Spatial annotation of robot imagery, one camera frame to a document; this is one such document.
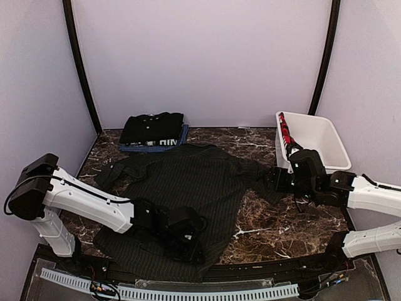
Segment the black pinstriped long sleeve shirt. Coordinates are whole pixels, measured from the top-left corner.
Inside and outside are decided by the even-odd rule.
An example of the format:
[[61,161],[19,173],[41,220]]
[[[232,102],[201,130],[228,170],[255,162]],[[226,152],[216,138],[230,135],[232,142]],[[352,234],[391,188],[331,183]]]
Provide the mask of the black pinstriped long sleeve shirt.
[[195,266],[168,259],[155,243],[141,243],[107,227],[96,234],[93,243],[139,278],[199,282],[228,246],[245,191],[252,189],[271,204],[282,198],[268,188],[268,171],[268,166],[234,157],[213,145],[184,144],[163,153],[132,154],[105,166],[96,183],[112,192],[120,180],[127,179],[125,198],[142,197],[170,209],[193,207],[209,223],[200,236],[206,262]]

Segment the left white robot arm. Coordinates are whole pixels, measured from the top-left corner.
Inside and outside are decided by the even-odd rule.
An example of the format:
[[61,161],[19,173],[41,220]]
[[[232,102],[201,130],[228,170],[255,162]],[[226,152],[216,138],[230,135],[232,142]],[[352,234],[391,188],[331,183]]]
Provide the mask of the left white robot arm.
[[66,229],[55,209],[90,219],[122,235],[142,231],[173,260],[194,265],[206,260],[199,237],[207,228],[207,220],[194,208],[169,209],[145,198],[108,194],[70,175],[58,166],[58,156],[47,153],[21,171],[4,202],[4,214],[30,221],[66,266],[84,273],[88,259],[79,252],[78,239]]

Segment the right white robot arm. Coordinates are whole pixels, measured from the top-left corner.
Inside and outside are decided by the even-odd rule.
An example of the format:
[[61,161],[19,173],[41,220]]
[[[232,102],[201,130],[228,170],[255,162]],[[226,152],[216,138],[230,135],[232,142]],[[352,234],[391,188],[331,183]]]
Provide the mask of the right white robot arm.
[[[311,171],[300,167],[292,173],[273,167],[263,178],[267,188],[306,198],[315,206],[365,209],[400,217],[400,187],[372,181],[352,172]],[[320,267],[333,272],[346,258],[395,250],[400,253],[400,222],[369,230],[336,232],[320,258]]]

